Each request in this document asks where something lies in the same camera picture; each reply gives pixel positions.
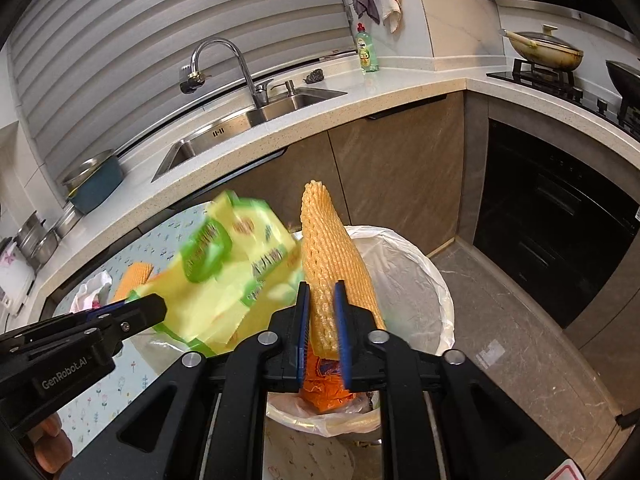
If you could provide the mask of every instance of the gray roller blind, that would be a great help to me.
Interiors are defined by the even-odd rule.
[[[212,78],[180,93],[179,67],[213,34],[235,42],[252,73],[353,50],[342,0],[33,0],[11,34],[10,62],[50,174],[240,78],[231,53],[214,46],[200,57]]]

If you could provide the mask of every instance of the sink basin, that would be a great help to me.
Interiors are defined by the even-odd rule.
[[[346,92],[297,88],[292,96],[285,93],[276,95],[268,105],[260,109],[244,108],[213,121],[178,140],[162,160],[152,181],[190,158],[213,148],[223,140],[239,135],[253,126],[344,94]]]

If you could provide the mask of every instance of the built-in dishwasher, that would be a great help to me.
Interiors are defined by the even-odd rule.
[[[562,328],[612,275],[638,232],[638,204],[575,157],[490,120],[474,245]]]

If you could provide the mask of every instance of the human hand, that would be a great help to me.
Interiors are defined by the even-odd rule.
[[[47,417],[27,435],[33,442],[33,451],[40,467],[47,473],[56,473],[54,480],[59,478],[63,467],[71,460],[72,444],[62,431],[58,414]]]

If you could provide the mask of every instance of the metal screw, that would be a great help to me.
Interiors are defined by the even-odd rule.
[[[450,365],[461,365],[466,361],[466,356],[464,352],[454,348],[453,350],[444,352],[444,360]]]
[[[258,336],[258,342],[263,345],[272,345],[277,340],[278,340],[278,334],[276,334],[275,332],[270,332],[268,330],[267,332],[262,332]]]
[[[382,344],[389,341],[389,334],[384,330],[372,330],[367,337],[369,337],[369,341],[375,344]]]
[[[193,368],[194,366],[198,366],[202,361],[202,356],[197,352],[189,352],[182,356],[182,364],[187,368]]]

